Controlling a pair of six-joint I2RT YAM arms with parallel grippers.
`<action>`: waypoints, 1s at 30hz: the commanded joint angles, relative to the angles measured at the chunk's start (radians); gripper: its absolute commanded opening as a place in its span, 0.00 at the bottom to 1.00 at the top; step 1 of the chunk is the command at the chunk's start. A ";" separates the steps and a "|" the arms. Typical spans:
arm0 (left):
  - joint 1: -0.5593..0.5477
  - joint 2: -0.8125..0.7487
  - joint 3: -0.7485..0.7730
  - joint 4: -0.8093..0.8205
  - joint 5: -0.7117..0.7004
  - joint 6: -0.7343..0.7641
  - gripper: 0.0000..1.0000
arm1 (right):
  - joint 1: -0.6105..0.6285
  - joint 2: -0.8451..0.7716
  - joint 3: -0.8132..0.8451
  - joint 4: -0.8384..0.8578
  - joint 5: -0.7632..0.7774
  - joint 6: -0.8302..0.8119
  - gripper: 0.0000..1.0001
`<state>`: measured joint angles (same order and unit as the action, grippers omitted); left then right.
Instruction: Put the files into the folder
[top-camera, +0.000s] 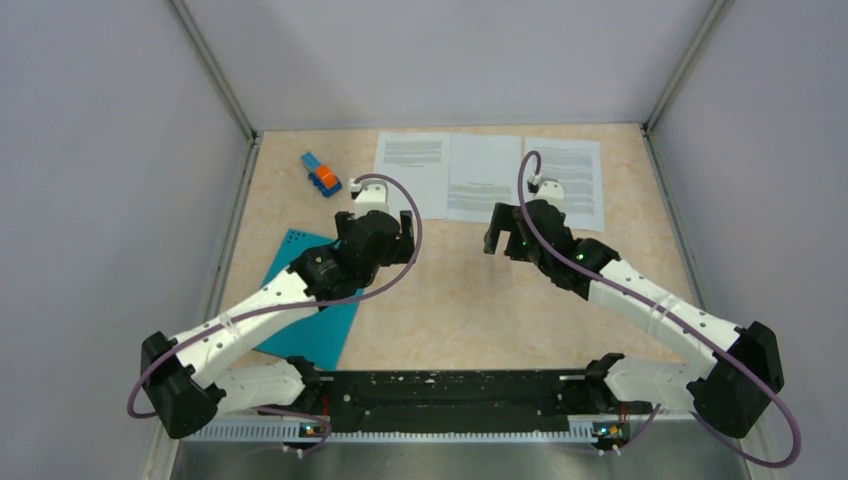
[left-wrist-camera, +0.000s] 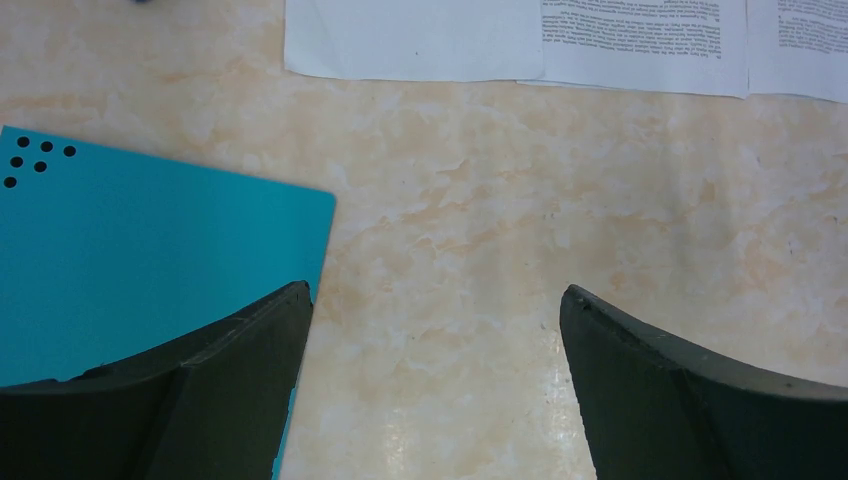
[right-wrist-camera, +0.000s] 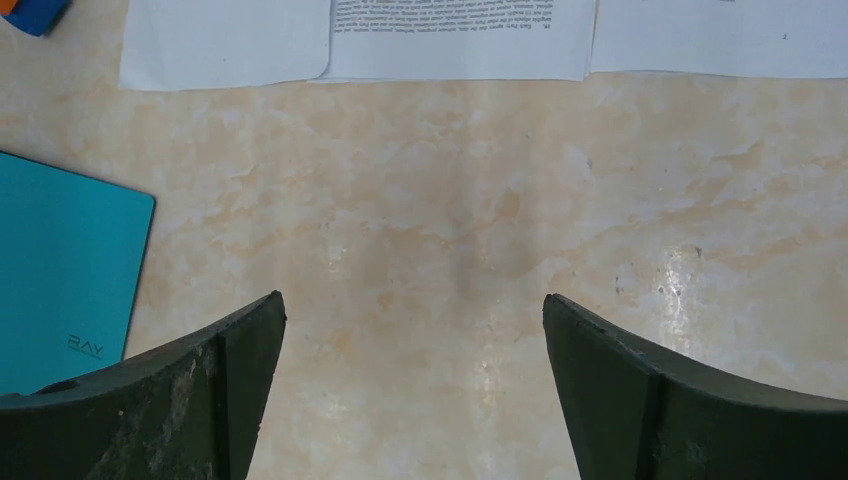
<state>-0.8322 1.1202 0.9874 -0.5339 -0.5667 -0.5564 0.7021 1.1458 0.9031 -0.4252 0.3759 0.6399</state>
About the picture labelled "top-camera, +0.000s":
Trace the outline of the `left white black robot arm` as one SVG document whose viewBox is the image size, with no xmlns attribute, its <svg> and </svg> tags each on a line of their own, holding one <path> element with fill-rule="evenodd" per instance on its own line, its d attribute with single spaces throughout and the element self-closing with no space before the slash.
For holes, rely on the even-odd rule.
<svg viewBox="0 0 848 480">
<path fill-rule="evenodd" d="M 308 413 L 319 404 L 318 376 L 302 361 L 235 369 L 233 363 L 280 330 L 331 306 L 370 298 L 366 287 L 384 266 L 412 266 L 423 238 L 415 210 L 393 217 L 340 212 L 337 241 L 305 250 L 242 303 L 173 337 L 157 332 L 142 344 L 144 392 L 168 436 L 194 434 L 218 416 L 288 405 Z"/>
</svg>

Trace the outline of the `printed paper sheet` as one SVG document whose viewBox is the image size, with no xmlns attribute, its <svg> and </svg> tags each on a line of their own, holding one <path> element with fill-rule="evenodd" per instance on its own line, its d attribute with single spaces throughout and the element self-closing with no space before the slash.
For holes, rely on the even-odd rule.
<svg viewBox="0 0 848 480">
<path fill-rule="evenodd" d="M 526 137 L 524 150 L 538 151 L 541 174 L 564 187 L 565 224 L 573 229 L 605 231 L 601 145 L 589 140 Z"/>
<path fill-rule="evenodd" d="M 519 136 L 453 134 L 447 218 L 488 224 L 496 203 L 515 204 L 521 158 Z"/>
<path fill-rule="evenodd" d="M 374 172 L 402 184 L 425 220 L 447 218 L 451 140 L 446 132 L 378 135 Z"/>
</svg>

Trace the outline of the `teal folder black inside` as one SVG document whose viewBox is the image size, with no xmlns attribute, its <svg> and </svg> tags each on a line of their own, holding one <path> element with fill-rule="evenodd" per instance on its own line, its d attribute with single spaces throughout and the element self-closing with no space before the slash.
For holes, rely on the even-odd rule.
<svg viewBox="0 0 848 480">
<path fill-rule="evenodd" d="M 330 238 L 298 229 L 288 229 L 270 264 L 262 286 L 271 282 L 305 250 L 325 245 Z M 329 307 L 302 319 L 260 343 L 255 350 L 279 358 L 301 356 L 323 370 L 338 366 L 358 303 Z"/>
</svg>

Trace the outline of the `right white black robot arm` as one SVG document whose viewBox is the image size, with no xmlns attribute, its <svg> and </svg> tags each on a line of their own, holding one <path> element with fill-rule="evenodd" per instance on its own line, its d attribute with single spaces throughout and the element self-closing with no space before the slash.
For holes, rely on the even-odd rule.
<svg viewBox="0 0 848 480">
<path fill-rule="evenodd" d="M 498 202 L 484 251 L 494 253 L 501 233 L 508 233 L 509 259 L 529 262 L 556 287 L 628 318 L 684 360 L 646 362 L 608 354 L 601 375 L 586 385 L 589 404 L 600 412 L 612 412 L 624 401 L 690 409 L 721 434 L 745 437 L 772 400 L 736 366 L 780 392 L 784 376 L 775 333 L 758 321 L 743 327 L 694 307 L 604 243 L 573 237 L 564 219 L 544 200 L 524 207 Z"/>
</svg>

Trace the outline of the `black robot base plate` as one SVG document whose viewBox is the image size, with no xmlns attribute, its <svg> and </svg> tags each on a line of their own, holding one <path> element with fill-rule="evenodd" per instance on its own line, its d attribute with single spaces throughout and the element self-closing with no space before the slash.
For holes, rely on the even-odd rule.
<svg viewBox="0 0 848 480">
<path fill-rule="evenodd" d="M 653 409 L 620 402 L 578 369 L 325 371 L 288 408 L 328 418 L 337 433 L 557 432 L 577 415 Z"/>
</svg>

